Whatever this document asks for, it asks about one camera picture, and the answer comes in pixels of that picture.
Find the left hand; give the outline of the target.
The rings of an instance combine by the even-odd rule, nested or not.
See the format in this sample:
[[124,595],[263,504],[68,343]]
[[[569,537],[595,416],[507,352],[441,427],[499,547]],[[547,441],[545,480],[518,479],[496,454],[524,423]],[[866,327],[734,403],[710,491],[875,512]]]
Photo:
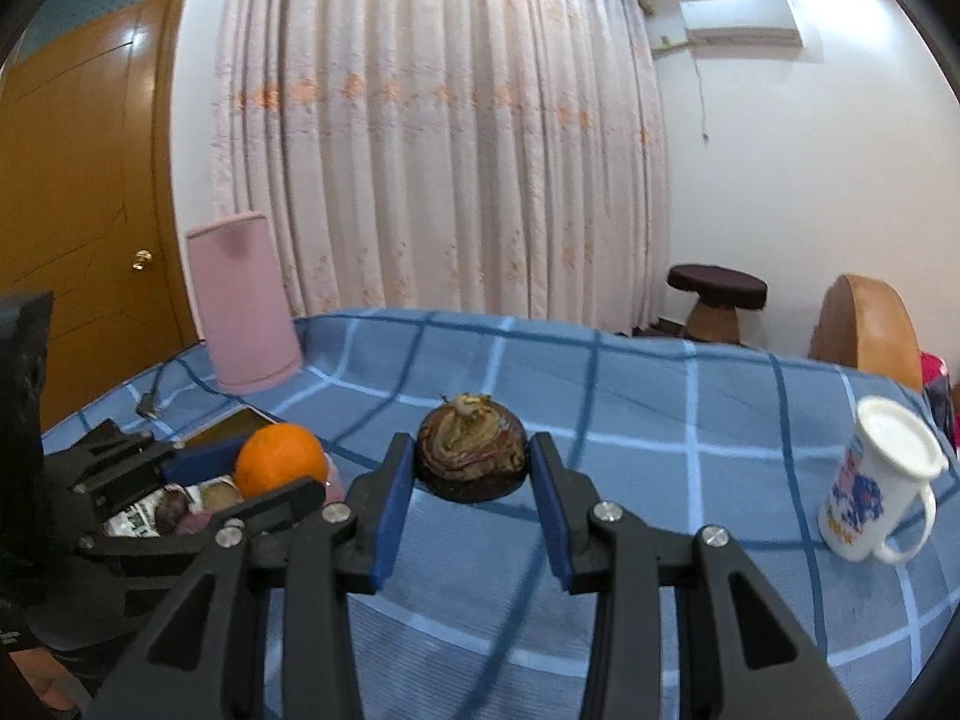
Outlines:
[[12,667],[21,681],[50,712],[52,718],[80,718],[82,707],[75,697],[73,674],[43,647],[2,652],[2,663]]

